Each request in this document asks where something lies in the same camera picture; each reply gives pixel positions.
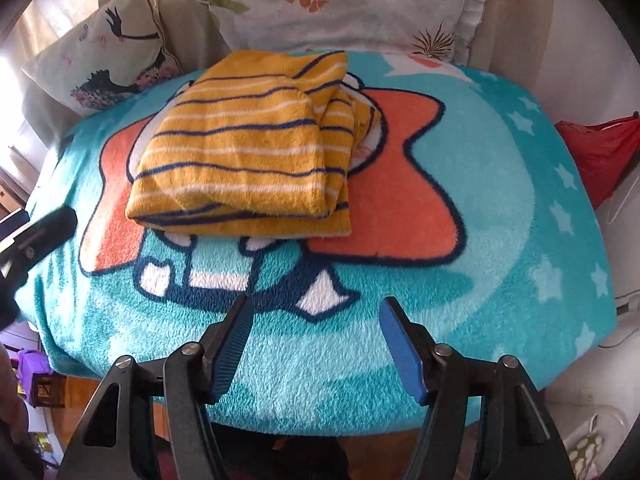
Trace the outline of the person's left hand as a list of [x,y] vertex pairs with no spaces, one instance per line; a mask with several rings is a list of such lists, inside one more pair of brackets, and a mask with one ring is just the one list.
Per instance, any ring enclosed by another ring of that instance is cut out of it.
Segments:
[[25,439],[28,433],[28,411],[17,393],[17,380],[4,347],[0,350],[0,417],[8,425],[15,443]]

